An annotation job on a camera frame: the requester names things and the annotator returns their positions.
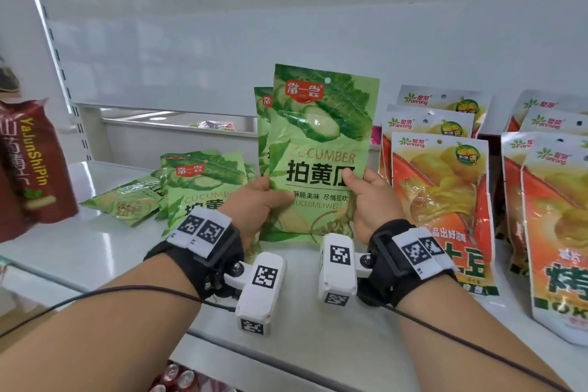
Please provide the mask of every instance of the store shelf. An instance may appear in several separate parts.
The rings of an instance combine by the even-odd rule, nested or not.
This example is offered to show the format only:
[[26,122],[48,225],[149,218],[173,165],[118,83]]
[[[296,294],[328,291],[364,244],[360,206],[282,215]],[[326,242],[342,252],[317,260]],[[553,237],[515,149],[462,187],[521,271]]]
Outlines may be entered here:
[[[70,172],[78,199],[85,200],[148,171],[91,161],[71,166]],[[81,208],[76,217],[38,225],[17,240],[1,244],[0,255],[22,269],[87,291],[140,263],[158,242],[163,226],[151,220],[128,228],[113,217]],[[395,315],[356,300],[341,309],[320,304],[316,299],[316,246],[264,244],[264,249],[283,256],[288,263],[272,335],[245,334],[237,329],[234,315],[210,307],[202,307],[190,328],[191,335],[335,390],[418,390]],[[502,295],[487,300],[484,306],[570,387],[582,390],[588,382],[588,349],[567,344],[529,317],[528,282],[504,273],[500,267],[506,267],[507,255],[501,251],[500,257],[503,260],[497,263],[496,276]],[[187,355],[201,356],[199,350],[191,355],[188,350]]]

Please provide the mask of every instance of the red brand logo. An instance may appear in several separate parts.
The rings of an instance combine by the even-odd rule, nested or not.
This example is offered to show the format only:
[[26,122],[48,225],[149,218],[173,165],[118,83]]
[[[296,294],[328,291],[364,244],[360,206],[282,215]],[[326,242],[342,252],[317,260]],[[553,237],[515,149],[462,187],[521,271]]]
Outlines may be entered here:
[[195,177],[204,173],[203,164],[187,164],[186,166],[176,167],[176,175],[179,177]]
[[286,95],[300,104],[314,103],[321,100],[324,92],[324,84],[297,81],[296,79],[286,81]]

